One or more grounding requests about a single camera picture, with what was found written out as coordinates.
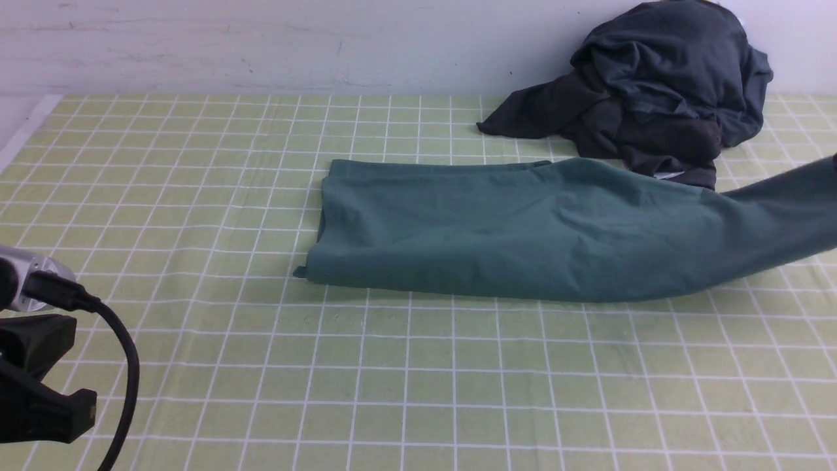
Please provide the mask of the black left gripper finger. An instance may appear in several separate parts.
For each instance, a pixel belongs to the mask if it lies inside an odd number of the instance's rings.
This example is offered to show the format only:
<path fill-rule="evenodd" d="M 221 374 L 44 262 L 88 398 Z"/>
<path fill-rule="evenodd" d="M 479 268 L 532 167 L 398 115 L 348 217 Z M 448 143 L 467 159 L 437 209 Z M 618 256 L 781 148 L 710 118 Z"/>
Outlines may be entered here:
<path fill-rule="evenodd" d="M 39 314 L 1 321 L 1 442 L 71 444 L 95 426 L 97 393 L 61 394 L 44 378 L 75 344 L 77 320 Z"/>

